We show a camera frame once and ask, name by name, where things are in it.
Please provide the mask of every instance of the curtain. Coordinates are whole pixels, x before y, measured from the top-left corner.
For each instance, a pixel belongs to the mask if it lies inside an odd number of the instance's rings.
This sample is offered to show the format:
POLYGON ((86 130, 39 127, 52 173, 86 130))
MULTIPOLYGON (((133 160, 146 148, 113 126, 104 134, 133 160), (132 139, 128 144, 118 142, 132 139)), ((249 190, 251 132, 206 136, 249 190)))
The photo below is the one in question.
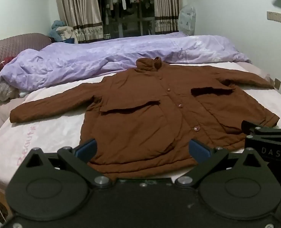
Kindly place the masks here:
POLYGON ((60 19, 73 27, 79 43, 103 40, 97 0, 56 0, 60 19))
POLYGON ((180 0, 154 0, 155 34, 178 32, 180 0))

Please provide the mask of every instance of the blue plush toy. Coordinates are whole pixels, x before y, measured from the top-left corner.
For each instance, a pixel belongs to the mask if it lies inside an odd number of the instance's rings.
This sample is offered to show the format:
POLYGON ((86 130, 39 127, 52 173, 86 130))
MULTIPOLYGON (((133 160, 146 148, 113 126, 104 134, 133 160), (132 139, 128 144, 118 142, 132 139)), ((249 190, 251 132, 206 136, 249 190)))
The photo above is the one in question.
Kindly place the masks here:
POLYGON ((65 23, 63 21, 54 21, 51 26, 52 30, 49 32, 49 37, 54 38, 56 42, 62 41, 61 36, 56 32, 56 29, 60 26, 65 26, 65 23))

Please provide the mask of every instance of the quilted headboard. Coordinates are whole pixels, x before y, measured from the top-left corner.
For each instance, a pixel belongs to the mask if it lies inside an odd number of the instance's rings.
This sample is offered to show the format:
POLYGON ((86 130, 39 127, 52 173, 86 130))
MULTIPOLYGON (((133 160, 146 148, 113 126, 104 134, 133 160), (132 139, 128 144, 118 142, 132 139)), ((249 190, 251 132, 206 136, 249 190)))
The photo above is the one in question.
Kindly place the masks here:
POLYGON ((0 40, 0 62, 8 56, 16 56, 25 49, 41 50, 51 44, 48 36, 41 33, 22 34, 0 40))

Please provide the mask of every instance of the brown jacket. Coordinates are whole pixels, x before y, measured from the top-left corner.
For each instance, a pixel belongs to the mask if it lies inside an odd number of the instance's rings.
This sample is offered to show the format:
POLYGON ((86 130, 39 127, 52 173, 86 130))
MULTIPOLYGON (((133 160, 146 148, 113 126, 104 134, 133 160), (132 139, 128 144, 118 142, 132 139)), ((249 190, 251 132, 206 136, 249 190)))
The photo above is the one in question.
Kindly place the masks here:
POLYGON ((277 124, 279 118, 238 83, 273 88, 248 72, 139 59, 137 68, 100 83, 24 103, 12 110, 10 121, 48 118, 86 103, 80 143, 95 138, 98 144, 89 165, 113 179, 146 177, 195 164, 191 139, 236 150, 244 145, 243 120, 277 124))

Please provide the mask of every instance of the purple comforter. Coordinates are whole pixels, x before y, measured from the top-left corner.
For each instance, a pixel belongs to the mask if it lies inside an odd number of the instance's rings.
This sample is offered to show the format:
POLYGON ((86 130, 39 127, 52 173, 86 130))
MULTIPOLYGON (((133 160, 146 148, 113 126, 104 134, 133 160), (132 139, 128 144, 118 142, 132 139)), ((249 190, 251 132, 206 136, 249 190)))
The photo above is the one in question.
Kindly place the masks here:
POLYGON ((79 45, 59 42, 41 51, 27 49, 2 69, 0 81, 4 78, 18 89, 34 91, 134 68, 137 59, 158 56, 169 63, 250 62, 224 37, 172 33, 79 45))

